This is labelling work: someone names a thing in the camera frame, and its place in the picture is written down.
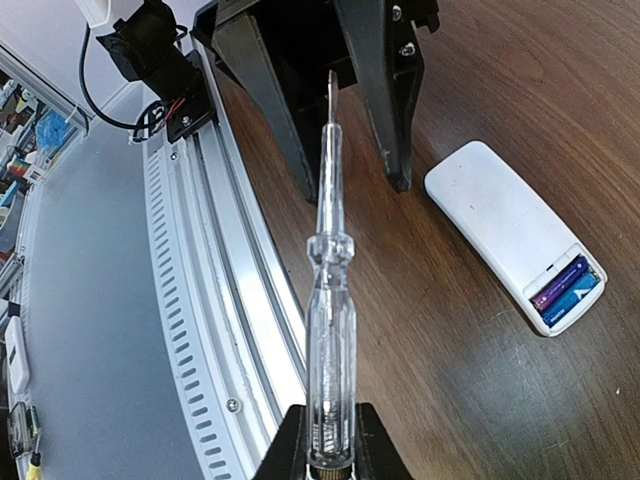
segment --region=wooden table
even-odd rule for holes
[[[358,88],[341,94],[347,228],[357,254],[359,398],[420,479],[640,478],[640,3],[442,0],[411,192],[388,186]],[[296,292],[301,199],[264,120],[224,83],[238,143]],[[542,338],[423,191],[472,139],[491,145],[593,252],[610,282]]]

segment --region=black clamp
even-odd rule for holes
[[[293,405],[253,480],[307,480],[305,407]],[[370,403],[356,406],[358,480],[413,480]]]
[[[360,83],[389,182],[411,186],[411,122],[424,62],[413,25],[439,27],[437,0],[220,0],[194,36],[271,125],[302,195],[317,201],[326,78]]]

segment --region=red wire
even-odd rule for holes
[[[175,102],[173,102],[173,105],[171,105],[171,108],[169,109],[169,112],[167,113],[167,116],[164,117],[164,122],[162,123],[162,127],[160,128],[160,130],[162,130],[166,125],[167,125],[167,121],[171,118],[171,116],[176,113],[176,111],[184,104],[184,102],[186,102],[187,99],[182,97],[179,98],[178,100],[176,100]]]

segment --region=metal bolt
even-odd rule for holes
[[[398,5],[393,6],[392,17],[394,22],[402,20],[402,9]]]
[[[229,410],[231,413],[240,411],[240,400],[237,400],[235,398],[230,398],[229,400],[227,400],[227,410]]]
[[[413,57],[416,54],[416,46],[413,42],[407,43],[404,47],[400,49],[400,55],[403,57]]]

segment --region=aluminum rail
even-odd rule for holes
[[[242,163],[207,52],[217,122],[145,143],[156,292],[204,477],[252,478],[288,407],[305,402],[305,329]]]
[[[23,267],[24,257],[14,252],[0,270],[0,298],[4,298],[7,292],[11,290],[11,287],[22,274]]]

